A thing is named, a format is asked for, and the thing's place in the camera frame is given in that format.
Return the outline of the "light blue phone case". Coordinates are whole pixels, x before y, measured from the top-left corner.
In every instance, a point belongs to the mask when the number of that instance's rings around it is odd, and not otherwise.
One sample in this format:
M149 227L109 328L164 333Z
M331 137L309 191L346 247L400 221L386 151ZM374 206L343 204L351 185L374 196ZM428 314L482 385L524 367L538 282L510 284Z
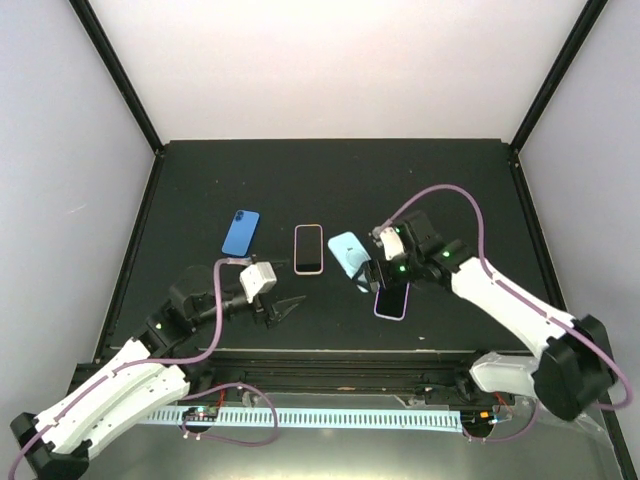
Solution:
M328 248L351 283L362 293L369 293L361 266L370 256L356 235L346 231L333 236L328 240Z

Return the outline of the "blue phone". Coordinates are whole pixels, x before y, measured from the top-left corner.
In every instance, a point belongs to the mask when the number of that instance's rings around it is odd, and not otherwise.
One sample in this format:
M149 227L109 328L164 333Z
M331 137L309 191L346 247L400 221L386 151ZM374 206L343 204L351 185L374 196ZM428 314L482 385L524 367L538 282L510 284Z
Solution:
M258 227L260 214L255 211L238 210L229 226L221 251L227 256L244 257Z

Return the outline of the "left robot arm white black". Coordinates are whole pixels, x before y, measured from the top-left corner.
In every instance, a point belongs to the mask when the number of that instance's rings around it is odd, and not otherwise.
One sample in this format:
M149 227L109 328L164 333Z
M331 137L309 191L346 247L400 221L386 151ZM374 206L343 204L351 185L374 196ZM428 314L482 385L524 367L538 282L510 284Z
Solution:
M149 414L222 390L211 357L224 321L247 313L272 328L305 299L271 295L278 266L223 258L185 270L105 365L55 405L11 422L20 446L14 462L28 463L38 479L78 479L104 447Z

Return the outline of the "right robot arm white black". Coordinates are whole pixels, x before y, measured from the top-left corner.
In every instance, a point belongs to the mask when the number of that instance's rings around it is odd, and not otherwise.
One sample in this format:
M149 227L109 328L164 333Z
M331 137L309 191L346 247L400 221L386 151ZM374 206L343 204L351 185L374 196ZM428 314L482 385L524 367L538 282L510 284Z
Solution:
M371 237L384 252L383 259L361 267L371 291L438 284L488 314L530 352L528 358L480 355L454 379L461 400L476 403L494 391L512 393L533 397L557 418L573 421L618 381L599 319L577 319L535 297L464 242L445 242L423 212L385 222Z

